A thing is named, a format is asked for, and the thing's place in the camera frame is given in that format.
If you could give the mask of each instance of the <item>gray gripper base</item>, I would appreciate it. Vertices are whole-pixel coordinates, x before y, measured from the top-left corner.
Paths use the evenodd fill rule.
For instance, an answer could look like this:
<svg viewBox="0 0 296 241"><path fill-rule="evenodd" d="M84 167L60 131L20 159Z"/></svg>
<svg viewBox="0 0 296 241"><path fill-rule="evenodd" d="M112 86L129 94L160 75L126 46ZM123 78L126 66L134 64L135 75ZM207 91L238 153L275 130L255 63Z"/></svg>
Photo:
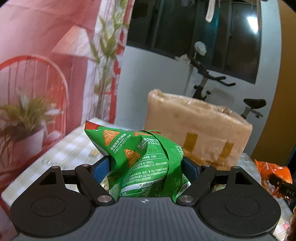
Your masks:
<svg viewBox="0 0 296 241"><path fill-rule="evenodd" d="M14 241L275 241L268 234L253 239L225 237L208 228L191 207L168 198L121 197L111 206L98 207L89 221L72 233L54 238L19 234Z"/></svg>

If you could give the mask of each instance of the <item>exercise bike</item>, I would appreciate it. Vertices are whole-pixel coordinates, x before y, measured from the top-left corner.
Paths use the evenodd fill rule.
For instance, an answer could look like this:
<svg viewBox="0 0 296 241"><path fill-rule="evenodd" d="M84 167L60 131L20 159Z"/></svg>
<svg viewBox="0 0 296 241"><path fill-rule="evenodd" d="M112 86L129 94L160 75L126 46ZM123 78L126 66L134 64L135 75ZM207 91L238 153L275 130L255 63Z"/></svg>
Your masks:
<svg viewBox="0 0 296 241"><path fill-rule="evenodd" d="M200 100L204 101L207 98L207 96L211 94L211 92L207 90L206 95L204 95L204 96L202 95L202 91L203 91L208 79L218 81L219 83L221 83L222 85L227 86L227 87L231 87L231 86L236 85L236 83L227 84L224 81L222 81L222 80L226 79L226 76L214 77L214 76L210 75L209 72L205 69L205 67L196 59L190 58L190 60L191 60L190 64L192 66L196 67L198 69L198 73L203 76L201 83L199 85L194 86L194 89L196 91L193 95L193 98L200 99ZM264 100L264 99L244 99L244 103L247 104L244 112L241 114L241 116L244 119L247 118L247 116L250 112L254 113L257 118L263 117L263 115L256 110L266 106L266 100Z"/></svg>

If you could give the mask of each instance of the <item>table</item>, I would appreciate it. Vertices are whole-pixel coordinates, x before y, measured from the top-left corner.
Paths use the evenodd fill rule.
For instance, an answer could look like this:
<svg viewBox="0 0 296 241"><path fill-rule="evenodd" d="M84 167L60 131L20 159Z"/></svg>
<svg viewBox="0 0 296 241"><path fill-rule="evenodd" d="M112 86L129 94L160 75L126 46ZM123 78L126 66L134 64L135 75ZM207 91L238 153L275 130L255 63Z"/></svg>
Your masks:
<svg viewBox="0 0 296 241"><path fill-rule="evenodd" d="M90 120L96 124L121 128L100 119ZM1 195L2 200L7 207L10 207L15 199L18 198L38 177L40 177L51 166L60 166L62 170L74 169L83 163L90 165L97 162L102 155L93 155L96 150L94 144L90 141L84 132L84 124L73 130L63 140L57 143L53 148L38 158L21 175L19 175ZM248 172L257 182L261 183L261 177L255 163L250 157L243 153L238 166ZM78 191L76 185L66 185L67 188ZM281 219L274 231L274 236L278 240L284 240L286 230L289 227L289 218L292 215L288 205L282 199L276 199L281 207Z"/></svg>

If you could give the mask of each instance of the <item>triangular chip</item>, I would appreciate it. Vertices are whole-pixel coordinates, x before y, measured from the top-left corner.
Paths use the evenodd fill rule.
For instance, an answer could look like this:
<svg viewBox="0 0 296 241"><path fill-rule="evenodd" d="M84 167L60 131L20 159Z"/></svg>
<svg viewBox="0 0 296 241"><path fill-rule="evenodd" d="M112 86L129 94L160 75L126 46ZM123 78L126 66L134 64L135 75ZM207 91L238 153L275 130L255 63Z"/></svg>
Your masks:
<svg viewBox="0 0 296 241"><path fill-rule="evenodd" d="M135 161L140 157L140 154L130 149L124 149L124 153L128 160L128 167L131 168Z"/></svg>
<svg viewBox="0 0 296 241"><path fill-rule="evenodd" d="M135 137L138 136L138 135L151 136L146 132L140 132L140 131L134 131L133 134L135 135Z"/></svg>
<svg viewBox="0 0 296 241"><path fill-rule="evenodd" d="M108 146L110 142L119 134L118 131L104 130L105 145Z"/></svg>

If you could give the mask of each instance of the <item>white flower pot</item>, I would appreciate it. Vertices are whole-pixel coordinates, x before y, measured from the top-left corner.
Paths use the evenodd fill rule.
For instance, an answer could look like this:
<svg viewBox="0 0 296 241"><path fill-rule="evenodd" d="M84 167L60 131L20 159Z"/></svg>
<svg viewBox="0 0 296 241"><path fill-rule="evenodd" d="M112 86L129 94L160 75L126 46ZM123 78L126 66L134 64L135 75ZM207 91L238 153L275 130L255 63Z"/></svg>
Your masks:
<svg viewBox="0 0 296 241"><path fill-rule="evenodd" d="M28 161L36 156L42 149L44 130L22 139L13 144L12 159L13 161Z"/></svg>

